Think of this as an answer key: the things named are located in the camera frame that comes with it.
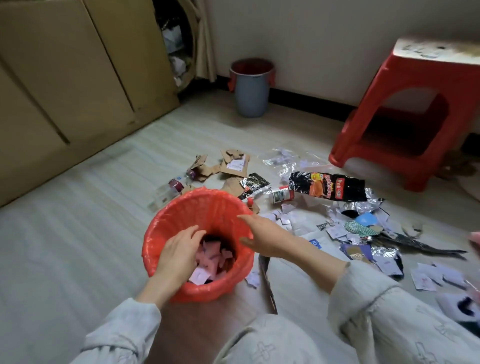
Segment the person's right hand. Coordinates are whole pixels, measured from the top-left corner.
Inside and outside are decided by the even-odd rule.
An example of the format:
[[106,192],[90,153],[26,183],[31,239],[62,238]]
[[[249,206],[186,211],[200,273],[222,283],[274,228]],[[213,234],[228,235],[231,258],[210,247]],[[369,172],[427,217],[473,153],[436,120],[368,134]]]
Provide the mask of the person's right hand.
[[258,215],[238,215],[253,232],[253,239],[240,238],[240,243],[255,252],[277,258],[288,259],[299,244],[295,236],[273,221]]

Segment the pant leg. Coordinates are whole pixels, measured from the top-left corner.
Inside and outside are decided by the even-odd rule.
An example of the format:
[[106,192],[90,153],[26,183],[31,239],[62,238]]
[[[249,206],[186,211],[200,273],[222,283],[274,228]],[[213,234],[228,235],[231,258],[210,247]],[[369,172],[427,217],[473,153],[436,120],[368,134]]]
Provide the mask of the pant leg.
[[232,337],[214,364],[323,364],[313,340],[278,315],[261,315]]

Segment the beige curtain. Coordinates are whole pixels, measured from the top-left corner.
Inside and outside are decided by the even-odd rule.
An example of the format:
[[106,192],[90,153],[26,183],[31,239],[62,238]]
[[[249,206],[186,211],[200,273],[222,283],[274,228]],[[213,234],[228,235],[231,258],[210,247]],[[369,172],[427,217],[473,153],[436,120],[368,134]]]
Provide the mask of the beige curtain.
[[216,67],[205,0],[187,0],[187,2],[195,12],[198,21],[198,37],[195,57],[196,77],[206,78],[210,80],[210,82],[214,82],[216,80]]

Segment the person's left hand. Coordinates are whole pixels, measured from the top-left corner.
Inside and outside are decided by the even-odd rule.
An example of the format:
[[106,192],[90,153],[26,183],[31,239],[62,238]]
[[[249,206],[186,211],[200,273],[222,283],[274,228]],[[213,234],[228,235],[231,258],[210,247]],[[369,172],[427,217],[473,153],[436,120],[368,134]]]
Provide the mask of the person's left hand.
[[155,274],[148,280],[144,290],[136,298],[138,302],[155,303],[158,308],[185,283],[195,267],[195,254],[205,230],[198,225],[180,231],[167,240],[160,254]]

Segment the person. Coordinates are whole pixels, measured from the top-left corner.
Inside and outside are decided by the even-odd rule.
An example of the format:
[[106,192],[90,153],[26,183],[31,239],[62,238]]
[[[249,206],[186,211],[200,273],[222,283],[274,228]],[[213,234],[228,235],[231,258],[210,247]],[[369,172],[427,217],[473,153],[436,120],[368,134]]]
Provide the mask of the person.
[[[477,363],[480,339],[399,284],[360,261],[339,260],[257,215],[238,216],[253,239],[242,244],[261,255],[286,259],[330,294],[328,322],[353,346],[360,363]],[[85,338],[73,364],[141,363],[160,325],[160,310],[195,269],[205,234],[198,226],[170,238],[143,291],[116,307]],[[230,339],[214,360],[231,363],[325,363],[313,340],[294,323],[262,315]]]

